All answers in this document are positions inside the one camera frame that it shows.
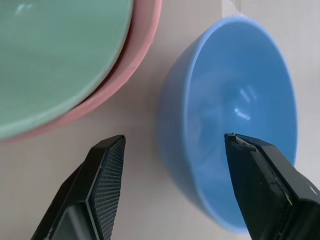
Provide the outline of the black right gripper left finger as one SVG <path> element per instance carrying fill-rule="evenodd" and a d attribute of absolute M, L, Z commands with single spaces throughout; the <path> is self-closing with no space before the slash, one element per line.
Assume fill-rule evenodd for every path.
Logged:
<path fill-rule="evenodd" d="M 117 214 L 126 138 L 94 145 L 62 183 L 36 228 L 33 240 L 109 240 Z"/>

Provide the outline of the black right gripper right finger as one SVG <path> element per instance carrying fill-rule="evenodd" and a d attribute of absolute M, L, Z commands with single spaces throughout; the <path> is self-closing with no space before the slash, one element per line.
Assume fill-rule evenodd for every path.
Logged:
<path fill-rule="evenodd" d="M 318 240 L 320 191 L 273 144 L 224 135 L 233 192 L 253 240 Z"/>

